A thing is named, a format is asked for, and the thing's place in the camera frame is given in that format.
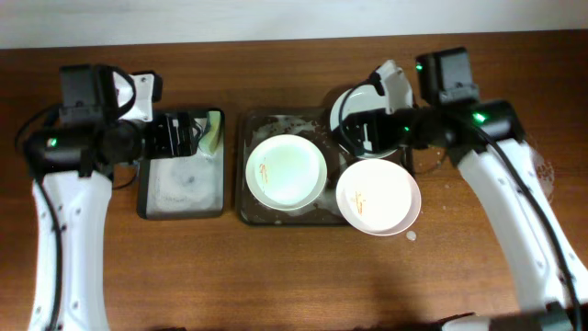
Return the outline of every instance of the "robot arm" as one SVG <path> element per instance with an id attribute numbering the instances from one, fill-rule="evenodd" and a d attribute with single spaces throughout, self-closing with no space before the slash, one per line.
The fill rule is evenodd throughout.
<path id="1" fill-rule="evenodd" d="M 398 91 L 394 93 L 403 94 L 406 83 L 401 80 L 401 70 L 381 70 L 386 67 L 391 68 L 385 63 L 361 84 L 373 85 L 387 96 L 395 88 Z M 417 57 L 416 69 L 422 98 L 431 107 L 395 108 L 388 102 L 386 108 L 354 109 L 339 123 L 339 133 L 346 138 L 343 143 L 357 142 L 350 150 L 362 154 L 384 154 L 400 147 L 447 148 L 453 166 L 472 187 L 490 219 L 513 273 L 525 318 L 542 318 L 541 323 L 567 324 L 569 328 L 562 329 L 571 329 L 570 320 L 582 320 L 577 309 L 576 315 L 568 318 L 560 314 L 562 309 L 550 311 L 547 307 L 553 303 L 572 306 L 574 302 L 568 295 L 571 288 L 579 302 L 588 302 L 588 271 L 573 252 L 541 190 L 525 143 L 525 132 L 515 111 L 506 101 L 480 103 L 465 49 L 421 55 Z M 505 155 L 501 157 L 492 146 Z M 520 189 L 521 182 L 515 180 L 513 169 L 509 170 L 504 157 L 521 177 L 522 187 L 530 190 L 530 196 L 546 214 L 545 222 L 531 207 L 526 189 Z M 561 247 L 563 257 L 559 257 L 555 244 Z M 570 271 L 567 279 L 563 266 Z M 518 323 L 516 319 L 501 321 Z M 491 325 L 490 318 L 472 316 L 449 322 L 443 330 L 488 330 Z"/>
<path id="2" fill-rule="evenodd" d="M 153 120 L 162 80 L 104 65 L 61 74 L 59 111 L 68 127 L 36 131 L 24 144 L 39 220 L 28 329 L 108 330 L 102 275 L 113 165 L 144 154 L 134 145 L 143 144 L 141 128 Z"/>
<path id="3" fill-rule="evenodd" d="M 77 171 L 66 171 L 48 174 L 42 185 L 59 219 L 62 276 L 56 279 L 56 236 L 49 207 L 35 184 L 39 252 L 35 301 L 28 329 L 42 331 L 51 324 L 55 283 L 59 281 L 62 288 L 56 328 L 108 330 L 102 292 L 102 254 L 112 182 L 98 172 L 80 178 Z"/>
<path id="4" fill-rule="evenodd" d="M 561 231 L 541 190 L 529 146 L 514 139 L 498 144 L 547 214 L 566 264 L 575 278 L 578 299 L 588 302 L 588 271 Z M 521 309 L 537 311 L 552 302 L 559 302 L 564 307 L 571 305 L 545 229 L 496 152 L 490 146 L 481 154 L 472 151 L 459 163 L 458 170 L 486 211 L 513 274 Z"/>

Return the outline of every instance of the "metal tray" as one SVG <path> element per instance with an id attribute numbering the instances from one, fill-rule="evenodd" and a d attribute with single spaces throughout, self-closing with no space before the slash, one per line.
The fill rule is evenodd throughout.
<path id="1" fill-rule="evenodd" d="M 237 154 L 235 209 L 249 225 L 348 225 L 341 216 L 335 199 L 337 181 L 358 159 L 332 138 L 329 111 L 323 108 L 267 108 L 252 111 L 240 120 Z M 311 204 L 296 211 L 276 211 L 259 202 L 247 187 L 244 168 L 249 154 L 262 141 L 279 134 L 296 134 L 313 142 L 327 163 L 327 182 L 321 195 Z M 386 160 L 399 163 L 399 152 Z"/>
<path id="2" fill-rule="evenodd" d="M 137 213 L 146 220 L 209 218 L 224 206 L 224 113 L 217 108 L 181 108 L 205 120 L 209 111 L 221 116 L 220 141 L 214 154 L 198 151 L 187 157 L 142 161 Z"/>

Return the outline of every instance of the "white plate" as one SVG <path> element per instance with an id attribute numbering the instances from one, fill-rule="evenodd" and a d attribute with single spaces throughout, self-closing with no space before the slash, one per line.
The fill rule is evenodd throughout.
<path id="1" fill-rule="evenodd" d="M 336 198 L 345 219 L 366 234 L 398 234 L 421 210 L 414 178 L 401 166 L 378 159 L 347 168 L 337 183 Z"/>
<path id="2" fill-rule="evenodd" d="M 321 151 L 308 140 L 282 134 L 260 143 L 249 155 L 245 180 L 269 208 L 293 211 L 313 202 L 327 180 Z"/>

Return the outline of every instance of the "wooden table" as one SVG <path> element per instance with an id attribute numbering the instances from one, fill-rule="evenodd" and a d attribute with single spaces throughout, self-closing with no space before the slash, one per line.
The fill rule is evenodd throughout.
<path id="1" fill-rule="evenodd" d="M 164 78 L 158 108 L 209 104 L 227 116 L 222 217 L 148 222 L 135 212 L 136 186 L 114 193 L 104 251 L 112 329 L 349 329 L 516 311 L 501 248 L 450 164 L 418 177 L 424 214 L 415 242 L 351 227 L 252 228 L 232 210 L 239 114 L 326 105 L 330 91 L 386 59 L 406 69 L 416 91 L 414 56 L 459 45 L 469 49 L 482 97 L 510 100 L 553 165 L 553 209 L 588 262 L 587 31 L 0 51 L 0 328 L 27 326 L 36 267 L 30 179 L 12 139 L 24 120 L 60 100 L 58 68 L 75 63 L 153 69 Z"/>

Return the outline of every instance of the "food residue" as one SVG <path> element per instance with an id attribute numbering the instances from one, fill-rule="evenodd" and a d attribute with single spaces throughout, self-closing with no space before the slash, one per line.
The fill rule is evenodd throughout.
<path id="1" fill-rule="evenodd" d="M 414 231 L 409 231 L 408 233 L 406 233 L 406 237 L 410 241 L 415 241 L 416 240 L 416 233 Z"/>
<path id="2" fill-rule="evenodd" d="M 362 216 L 364 213 L 364 202 L 366 202 L 366 199 L 364 199 L 361 192 L 356 191 L 356 197 L 352 198 L 351 201 L 356 203 L 357 213 L 359 213 L 359 216 Z"/>
<path id="3" fill-rule="evenodd" d="M 264 165 L 264 164 L 259 165 L 259 173 L 261 174 L 261 180 L 262 180 L 262 182 L 265 182 L 267 184 L 267 168 L 266 168 L 266 165 Z"/>

